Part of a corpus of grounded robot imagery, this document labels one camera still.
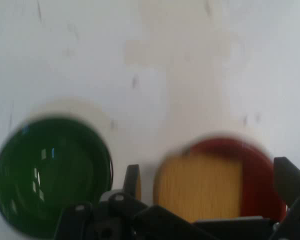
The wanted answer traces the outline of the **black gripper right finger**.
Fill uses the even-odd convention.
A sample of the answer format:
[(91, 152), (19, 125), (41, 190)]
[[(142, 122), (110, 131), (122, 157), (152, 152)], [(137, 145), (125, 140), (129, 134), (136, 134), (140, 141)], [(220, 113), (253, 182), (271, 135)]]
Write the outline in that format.
[(300, 240), (300, 170), (286, 157), (273, 161), (274, 189), (288, 210), (272, 240)]

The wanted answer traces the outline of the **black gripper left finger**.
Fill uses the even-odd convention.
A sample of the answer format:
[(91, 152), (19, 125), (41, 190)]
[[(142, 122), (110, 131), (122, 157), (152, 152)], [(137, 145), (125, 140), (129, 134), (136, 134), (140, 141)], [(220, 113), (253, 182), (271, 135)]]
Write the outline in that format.
[(198, 229), (159, 206), (140, 201), (140, 168), (126, 169), (122, 189), (105, 192), (97, 206), (80, 202), (64, 209), (56, 240), (196, 240)]

